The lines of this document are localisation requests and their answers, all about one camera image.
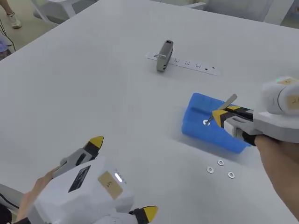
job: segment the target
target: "person's arm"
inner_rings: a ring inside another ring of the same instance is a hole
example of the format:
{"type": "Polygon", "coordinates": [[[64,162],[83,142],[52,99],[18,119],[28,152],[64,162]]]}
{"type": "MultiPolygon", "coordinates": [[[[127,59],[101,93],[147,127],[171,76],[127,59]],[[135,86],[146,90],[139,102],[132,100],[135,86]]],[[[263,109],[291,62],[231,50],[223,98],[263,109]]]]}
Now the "person's arm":
{"type": "Polygon", "coordinates": [[[52,180],[53,173],[58,168],[55,168],[54,170],[51,170],[45,176],[39,178],[36,181],[33,189],[30,192],[24,194],[24,196],[23,196],[23,198],[21,200],[21,204],[20,204],[20,208],[19,208],[19,212],[18,212],[18,215],[17,215],[16,222],[18,222],[18,221],[20,221],[20,220],[22,220],[22,219],[24,219],[24,218],[27,217],[29,209],[33,205],[34,201],[37,199],[37,197],[41,193],[41,191],[52,180]]]}
{"type": "Polygon", "coordinates": [[[299,221],[299,144],[257,136],[265,171],[281,200],[299,221]]]}

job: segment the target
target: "washer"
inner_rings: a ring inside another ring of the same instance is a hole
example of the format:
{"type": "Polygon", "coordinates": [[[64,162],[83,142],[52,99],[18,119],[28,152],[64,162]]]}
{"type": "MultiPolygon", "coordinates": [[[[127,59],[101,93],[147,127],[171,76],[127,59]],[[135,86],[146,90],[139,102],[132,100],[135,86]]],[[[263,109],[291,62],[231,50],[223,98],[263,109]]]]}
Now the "washer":
{"type": "Polygon", "coordinates": [[[231,179],[234,179],[235,174],[233,172],[229,172],[228,173],[228,177],[231,178],[231,179]]]}
{"type": "Polygon", "coordinates": [[[203,122],[202,122],[205,126],[209,126],[210,125],[210,122],[209,123],[207,123],[207,120],[203,120],[203,122]]]}
{"type": "Polygon", "coordinates": [[[218,160],[217,163],[218,163],[219,166],[224,166],[224,162],[223,162],[223,160],[218,160]]]}
{"type": "Polygon", "coordinates": [[[212,173],[214,172],[213,167],[207,167],[206,170],[207,170],[207,172],[210,173],[210,174],[212,174],[212,173]]]}

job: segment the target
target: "sneaker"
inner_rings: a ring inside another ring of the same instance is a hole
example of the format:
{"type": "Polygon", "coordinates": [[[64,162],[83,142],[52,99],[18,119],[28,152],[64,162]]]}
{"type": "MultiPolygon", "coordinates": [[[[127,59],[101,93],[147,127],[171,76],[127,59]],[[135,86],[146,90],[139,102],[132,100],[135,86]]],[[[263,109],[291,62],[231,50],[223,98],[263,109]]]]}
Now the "sneaker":
{"type": "Polygon", "coordinates": [[[21,22],[17,19],[17,17],[15,16],[15,13],[11,13],[11,14],[9,14],[9,15],[7,15],[7,16],[9,17],[11,26],[12,26],[14,29],[18,29],[18,28],[21,28],[21,27],[22,27],[22,24],[21,24],[21,22]]]}

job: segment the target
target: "white power strip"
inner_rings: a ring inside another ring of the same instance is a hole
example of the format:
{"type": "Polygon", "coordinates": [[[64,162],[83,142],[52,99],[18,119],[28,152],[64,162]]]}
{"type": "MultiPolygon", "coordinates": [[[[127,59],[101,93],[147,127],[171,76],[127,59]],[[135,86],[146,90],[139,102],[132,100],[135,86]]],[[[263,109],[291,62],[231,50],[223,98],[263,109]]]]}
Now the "white power strip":
{"type": "MultiPolygon", "coordinates": [[[[157,60],[158,54],[152,54],[152,53],[147,53],[146,58],[151,59],[151,60],[157,60]]],[[[173,64],[179,67],[195,70],[195,71],[201,71],[204,73],[208,73],[211,75],[219,76],[221,73],[219,70],[217,70],[215,67],[208,65],[207,63],[204,62],[194,62],[190,60],[182,60],[174,55],[171,56],[168,64],[173,64]]]]}

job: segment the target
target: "white chair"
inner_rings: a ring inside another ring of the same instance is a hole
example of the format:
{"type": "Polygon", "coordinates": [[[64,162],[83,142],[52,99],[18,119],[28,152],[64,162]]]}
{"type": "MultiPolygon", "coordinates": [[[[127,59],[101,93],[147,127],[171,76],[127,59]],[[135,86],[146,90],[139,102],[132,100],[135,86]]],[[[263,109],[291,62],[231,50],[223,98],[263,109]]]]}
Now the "white chair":
{"type": "Polygon", "coordinates": [[[97,0],[47,0],[39,5],[36,0],[31,0],[36,8],[33,15],[49,23],[60,24],[73,17],[97,0]]]}
{"type": "Polygon", "coordinates": [[[273,0],[209,0],[207,3],[195,3],[186,7],[249,20],[264,21],[272,3],[273,0]]]}

